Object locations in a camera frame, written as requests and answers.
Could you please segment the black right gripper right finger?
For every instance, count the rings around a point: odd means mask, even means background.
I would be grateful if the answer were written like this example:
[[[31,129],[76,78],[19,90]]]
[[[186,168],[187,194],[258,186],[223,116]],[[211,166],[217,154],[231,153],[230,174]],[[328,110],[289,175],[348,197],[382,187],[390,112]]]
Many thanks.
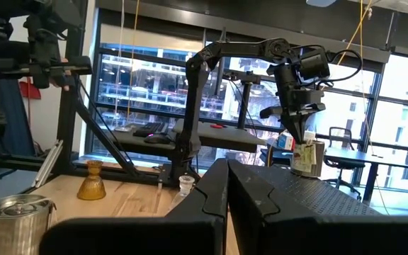
[[[408,255],[408,216],[321,215],[228,161],[240,255]]]

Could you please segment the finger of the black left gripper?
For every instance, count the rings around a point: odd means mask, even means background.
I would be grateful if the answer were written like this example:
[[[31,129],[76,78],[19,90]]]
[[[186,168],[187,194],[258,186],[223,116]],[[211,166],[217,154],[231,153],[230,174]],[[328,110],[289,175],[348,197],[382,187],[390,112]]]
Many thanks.
[[[303,119],[299,122],[298,125],[298,143],[303,144],[306,143],[309,139],[309,124],[308,119]]]
[[[301,124],[298,120],[291,120],[288,123],[288,131],[293,136],[295,143],[301,143]]]

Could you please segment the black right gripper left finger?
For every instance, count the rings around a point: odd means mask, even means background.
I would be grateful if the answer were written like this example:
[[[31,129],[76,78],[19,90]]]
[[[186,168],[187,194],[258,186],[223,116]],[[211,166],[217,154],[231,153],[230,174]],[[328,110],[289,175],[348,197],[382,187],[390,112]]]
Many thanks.
[[[225,255],[229,167],[218,159],[163,217],[65,220],[43,236],[40,255]]]

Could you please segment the silver candle tin yellow label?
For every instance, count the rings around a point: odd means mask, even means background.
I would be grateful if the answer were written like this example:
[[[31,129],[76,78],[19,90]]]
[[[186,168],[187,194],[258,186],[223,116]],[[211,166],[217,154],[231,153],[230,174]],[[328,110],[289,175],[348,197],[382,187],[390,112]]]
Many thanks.
[[[320,141],[309,140],[305,144],[297,144],[293,150],[291,171],[298,176],[318,179],[322,172],[324,151],[325,143]]]

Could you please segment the clear glass candlestick holder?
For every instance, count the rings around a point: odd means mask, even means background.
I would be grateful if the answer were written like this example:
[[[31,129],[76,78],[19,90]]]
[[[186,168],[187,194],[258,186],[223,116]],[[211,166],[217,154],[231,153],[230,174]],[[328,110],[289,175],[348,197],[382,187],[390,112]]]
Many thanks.
[[[172,200],[169,211],[173,210],[179,203],[181,203],[191,192],[194,186],[195,179],[192,176],[182,175],[179,177],[179,189],[180,191],[175,195]]]

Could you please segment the amber glass candlestick holder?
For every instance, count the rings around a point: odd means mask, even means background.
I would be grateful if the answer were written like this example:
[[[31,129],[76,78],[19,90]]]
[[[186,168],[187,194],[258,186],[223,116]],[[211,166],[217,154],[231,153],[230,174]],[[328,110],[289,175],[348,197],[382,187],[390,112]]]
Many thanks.
[[[88,176],[81,184],[77,198],[81,200],[100,200],[106,196],[103,179],[100,177],[103,162],[99,160],[88,160]]]

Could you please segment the silver candle tin purple label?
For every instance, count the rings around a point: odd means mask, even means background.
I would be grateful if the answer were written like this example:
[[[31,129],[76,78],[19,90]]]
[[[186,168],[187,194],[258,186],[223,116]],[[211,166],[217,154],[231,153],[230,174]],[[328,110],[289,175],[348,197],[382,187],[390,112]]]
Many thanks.
[[[0,199],[0,255],[38,255],[40,241],[52,223],[55,203],[41,195]]]

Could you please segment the white blue box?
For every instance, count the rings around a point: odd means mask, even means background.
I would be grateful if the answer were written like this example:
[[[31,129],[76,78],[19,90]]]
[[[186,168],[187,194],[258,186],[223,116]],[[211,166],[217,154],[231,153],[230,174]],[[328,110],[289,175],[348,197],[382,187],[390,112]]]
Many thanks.
[[[278,136],[277,146],[281,149],[293,151],[295,147],[295,140],[289,132],[282,132]]]

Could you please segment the black perforated metal shelf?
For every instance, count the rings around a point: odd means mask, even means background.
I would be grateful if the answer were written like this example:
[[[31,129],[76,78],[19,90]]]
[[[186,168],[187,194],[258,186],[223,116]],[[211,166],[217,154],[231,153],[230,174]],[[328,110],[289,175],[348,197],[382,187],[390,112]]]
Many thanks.
[[[350,195],[318,178],[298,176],[285,167],[247,167],[299,204],[321,215],[380,215]]]

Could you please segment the black office chair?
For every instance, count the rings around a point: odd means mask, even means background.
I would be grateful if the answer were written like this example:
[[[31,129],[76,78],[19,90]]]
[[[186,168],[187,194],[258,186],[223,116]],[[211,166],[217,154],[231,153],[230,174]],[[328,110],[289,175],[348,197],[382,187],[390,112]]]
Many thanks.
[[[339,149],[354,150],[352,145],[352,132],[349,129],[342,127],[330,127],[329,128],[329,147],[335,147]],[[324,159],[324,163],[339,170],[337,178],[326,179],[327,183],[334,183],[335,188],[339,189],[340,186],[350,188],[350,192],[357,195],[356,199],[361,201],[361,193],[355,189],[355,187],[342,179],[343,170],[355,170],[365,166],[364,163],[351,161],[348,159]]]

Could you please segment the black office table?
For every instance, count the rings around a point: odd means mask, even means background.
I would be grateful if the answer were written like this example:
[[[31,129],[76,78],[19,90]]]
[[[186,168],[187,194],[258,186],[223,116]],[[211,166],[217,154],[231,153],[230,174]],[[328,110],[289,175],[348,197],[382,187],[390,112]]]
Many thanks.
[[[370,170],[368,173],[367,183],[365,185],[363,199],[362,199],[363,203],[366,205],[370,205],[370,200],[373,194],[375,181],[378,175],[378,167],[380,165],[402,167],[402,168],[408,169],[407,164],[401,164],[397,160],[394,160],[393,158],[377,157],[377,156],[366,154],[364,152],[357,152],[357,151],[347,150],[347,149],[338,149],[334,147],[326,148],[325,153],[324,153],[324,158],[330,159],[330,160],[345,159],[345,160],[350,160],[350,161],[355,161],[355,162],[371,164]]]

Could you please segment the black computer mouse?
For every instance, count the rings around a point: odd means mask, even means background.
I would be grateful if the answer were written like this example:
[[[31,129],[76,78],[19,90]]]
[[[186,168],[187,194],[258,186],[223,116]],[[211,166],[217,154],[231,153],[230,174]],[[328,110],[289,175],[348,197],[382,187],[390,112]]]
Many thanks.
[[[146,136],[146,138],[144,138],[144,142],[148,143],[148,144],[169,144],[171,142],[171,139],[168,135],[164,134],[164,133],[154,133],[151,135]]]

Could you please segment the black keyboard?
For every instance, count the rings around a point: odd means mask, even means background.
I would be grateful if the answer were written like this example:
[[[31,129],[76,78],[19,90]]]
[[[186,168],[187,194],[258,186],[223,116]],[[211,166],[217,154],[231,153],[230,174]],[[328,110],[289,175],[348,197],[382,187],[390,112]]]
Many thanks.
[[[163,133],[168,128],[166,123],[147,123],[141,127],[138,127],[133,135],[135,137],[147,137],[156,133]]]

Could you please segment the silver aluminium bar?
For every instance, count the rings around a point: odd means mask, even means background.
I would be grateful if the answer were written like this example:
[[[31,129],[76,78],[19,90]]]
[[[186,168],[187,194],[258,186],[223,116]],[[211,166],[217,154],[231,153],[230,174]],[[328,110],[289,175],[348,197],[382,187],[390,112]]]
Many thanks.
[[[42,166],[40,167],[37,176],[35,177],[34,181],[32,182],[31,186],[33,188],[39,188],[45,184],[50,172],[52,171],[53,167],[56,164],[56,161],[62,151],[63,148],[63,140],[57,140],[51,150],[48,152]]]

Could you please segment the red plastic object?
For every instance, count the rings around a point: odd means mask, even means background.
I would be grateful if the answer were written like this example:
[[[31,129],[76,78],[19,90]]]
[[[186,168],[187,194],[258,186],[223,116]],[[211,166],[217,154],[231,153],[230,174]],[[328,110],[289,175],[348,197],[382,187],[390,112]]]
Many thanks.
[[[18,83],[22,97],[29,99],[41,99],[40,89],[34,86],[29,80],[19,81]]]

